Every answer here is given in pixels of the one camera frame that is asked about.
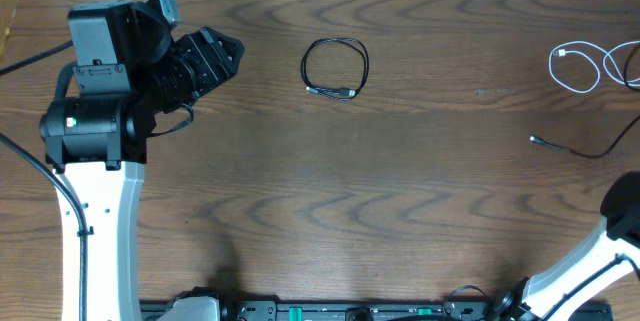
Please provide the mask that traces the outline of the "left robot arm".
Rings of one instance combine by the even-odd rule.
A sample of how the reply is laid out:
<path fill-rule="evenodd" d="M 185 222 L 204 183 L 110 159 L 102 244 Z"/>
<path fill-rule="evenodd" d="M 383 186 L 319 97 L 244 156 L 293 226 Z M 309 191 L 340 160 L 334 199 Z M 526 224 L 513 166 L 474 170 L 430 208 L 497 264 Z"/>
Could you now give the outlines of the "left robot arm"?
<path fill-rule="evenodd" d="M 137 220 L 155 117 L 232 79 L 243 43 L 209 27 L 180 38 L 176 0 L 106 0 L 68 14 L 76 58 L 40 121 L 62 226 L 62 316 L 138 320 Z"/>

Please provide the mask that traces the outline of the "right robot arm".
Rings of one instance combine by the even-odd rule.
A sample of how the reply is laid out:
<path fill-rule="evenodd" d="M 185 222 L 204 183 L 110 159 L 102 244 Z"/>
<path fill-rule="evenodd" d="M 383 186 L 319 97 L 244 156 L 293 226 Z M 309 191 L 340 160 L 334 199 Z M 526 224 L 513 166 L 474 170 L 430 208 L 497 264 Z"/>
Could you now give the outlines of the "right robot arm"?
<path fill-rule="evenodd" d="M 623 276 L 639 272 L 639 173 L 606 193 L 600 220 L 576 248 L 546 271 L 498 296 L 487 320 L 567 320 Z"/>

